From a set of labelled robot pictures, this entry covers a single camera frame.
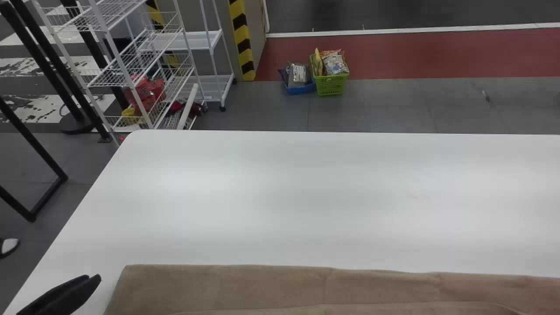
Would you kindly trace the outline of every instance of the white shoe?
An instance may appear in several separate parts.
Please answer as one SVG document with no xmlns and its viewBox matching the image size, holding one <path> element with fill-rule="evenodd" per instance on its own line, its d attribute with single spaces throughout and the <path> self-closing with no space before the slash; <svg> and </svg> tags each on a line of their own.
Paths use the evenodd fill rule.
<svg viewBox="0 0 560 315">
<path fill-rule="evenodd" d="M 0 259 L 8 257 L 20 245 L 20 240 L 17 238 L 0 238 Z"/>
</svg>

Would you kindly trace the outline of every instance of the yellow item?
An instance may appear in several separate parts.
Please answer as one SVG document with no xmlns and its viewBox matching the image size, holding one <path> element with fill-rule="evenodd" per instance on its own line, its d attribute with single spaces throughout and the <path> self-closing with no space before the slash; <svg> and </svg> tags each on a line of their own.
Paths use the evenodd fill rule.
<svg viewBox="0 0 560 315">
<path fill-rule="evenodd" d="M 315 48 L 315 75 L 321 76 L 323 75 L 323 59 L 321 59 L 321 55 L 319 54 L 319 50 Z"/>
<path fill-rule="evenodd" d="M 134 108 L 129 107 L 129 108 L 123 110 L 123 114 L 122 114 L 122 115 L 123 115 L 123 116 L 134 116 L 134 112 L 135 112 Z"/>
</svg>

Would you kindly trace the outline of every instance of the green basket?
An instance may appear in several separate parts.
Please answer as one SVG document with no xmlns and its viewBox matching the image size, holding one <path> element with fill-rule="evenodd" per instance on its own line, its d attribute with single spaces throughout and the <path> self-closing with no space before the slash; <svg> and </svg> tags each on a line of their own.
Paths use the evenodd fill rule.
<svg viewBox="0 0 560 315">
<path fill-rule="evenodd" d="M 328 96 L 342 94 L 344 92 L 346 79 L 350 74 L 345 73 L 343 75 L 335 76 L 315 76 L 315 63 L 313 62 L 314 57 L 315 54 L 310 55 L 309 61 L 312 68 L 311 74 L 313 75 L 313 79 L 317 85 L 317 95 Z"/>
</svg>

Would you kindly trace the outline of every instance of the stand base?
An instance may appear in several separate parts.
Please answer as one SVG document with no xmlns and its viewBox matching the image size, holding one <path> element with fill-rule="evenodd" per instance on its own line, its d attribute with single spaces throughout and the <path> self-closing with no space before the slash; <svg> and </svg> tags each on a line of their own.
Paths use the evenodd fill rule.
<svg viewBox="0 0 560 315">
<path fill-rule="evenodd" d="M 79 133 L 86 133 L 90 132 L 94 128 L 94 124 L 91 120 L 87 117 L 86 113 L 83 109 L 80 108 L 80 111 L 83 114 L 83 121 L 77 121 L 74 119 L 72 114 L 67 114 L 58 123 L 58 127 L 62 133 L 67 135 L 77 135 Z"/>
</svg>

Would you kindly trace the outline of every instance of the red floor stripe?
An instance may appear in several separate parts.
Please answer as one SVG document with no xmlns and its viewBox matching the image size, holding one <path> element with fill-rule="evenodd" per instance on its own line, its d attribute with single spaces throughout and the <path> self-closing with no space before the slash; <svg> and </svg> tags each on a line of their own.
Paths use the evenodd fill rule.
<svg viewBox="0 0 560 315">
<path fill-rule="evenodd" d="M 343 48 L 350 79 L 560 76 L 560 29 L 269 38 L 256 80 Z"/>
</svg>

